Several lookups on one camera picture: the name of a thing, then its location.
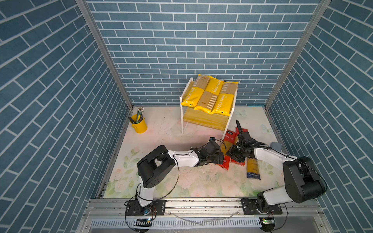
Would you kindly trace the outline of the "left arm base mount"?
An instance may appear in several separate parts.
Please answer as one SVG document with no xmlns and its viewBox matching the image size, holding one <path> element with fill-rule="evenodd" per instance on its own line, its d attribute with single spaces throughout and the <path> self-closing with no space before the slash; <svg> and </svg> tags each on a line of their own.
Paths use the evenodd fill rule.
<svg viewBox="0 0 373 233">
<path fill-rule="evenodd" d="M 163 216 L 166 208 L 166 201 L 159 200 L 142 207 L 137 199 L 128 200 L 125 203 L 127 216 Z"/>
</svg>

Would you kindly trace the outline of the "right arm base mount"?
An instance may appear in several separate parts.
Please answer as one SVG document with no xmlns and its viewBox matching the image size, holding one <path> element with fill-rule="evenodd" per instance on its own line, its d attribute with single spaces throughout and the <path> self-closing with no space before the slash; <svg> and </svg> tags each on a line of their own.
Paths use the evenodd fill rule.
<svg viewBox="0 0 373 233">
<path fill-rule="evenodd" d="M 279 204 L 269 205 L 263 197 L 256 199 L 243 198 L 240 200 L 245 215 L 281 215 L 283 211 Z"/>
</svg>

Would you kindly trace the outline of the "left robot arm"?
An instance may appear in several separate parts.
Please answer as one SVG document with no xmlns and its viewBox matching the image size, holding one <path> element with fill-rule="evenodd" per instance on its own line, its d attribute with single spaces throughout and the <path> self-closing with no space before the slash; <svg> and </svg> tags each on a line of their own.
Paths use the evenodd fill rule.
<svg viewBox="0 0 373 233">
<path fill-rule="evenodd" d="M 173 151 L 164 145 L 158 146 L 137 163 L 141 178 L 140 192 L 136 200 L 141 207 L 148 207 L 153 202 L 155 187 L 171 172 L 174 167 L 200 167 L 208 164 L 221 165 L 223 152 L 215 138 L 199 148 L 188 151 Z"/>
</svg>

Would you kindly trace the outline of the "yellow Pastatime pasta package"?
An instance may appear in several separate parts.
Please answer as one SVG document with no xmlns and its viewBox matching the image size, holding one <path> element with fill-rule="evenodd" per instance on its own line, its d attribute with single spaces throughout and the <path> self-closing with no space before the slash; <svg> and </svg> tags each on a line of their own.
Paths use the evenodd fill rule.
<svg viewBox="0 0 373 233">
<path fill-rule="evenodd" d="M 192 108 L 196 107 L 211 79 L 211 76 L 199 75 L 189 91 L 183 94 L 181 105 Z"/>
</svg>

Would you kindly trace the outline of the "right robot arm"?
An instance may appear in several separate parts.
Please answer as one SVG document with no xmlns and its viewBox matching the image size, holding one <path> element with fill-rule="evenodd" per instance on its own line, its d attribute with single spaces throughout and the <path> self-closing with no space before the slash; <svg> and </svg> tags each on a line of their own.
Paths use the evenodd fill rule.
<svg viewBox="0 0 373 233">
<path fill-rule="evenodd" d="M 264 161 L 283 172 L 284 185 L 260 192 L 257 199 L 241 199 L 244 209 L 250 213 L 281 214 L 282 203 L 303 203 L 323 195 L 327 184 L 308 157 L 291 157 L 284 154 L 278 142 L 270 145 L 252 138 L 249 132 L 237 128 L 237 141 L 229 149 L 228 155 L 237 162 L 247 160 L 251 164 L 255 160 Z"/>
</svg>

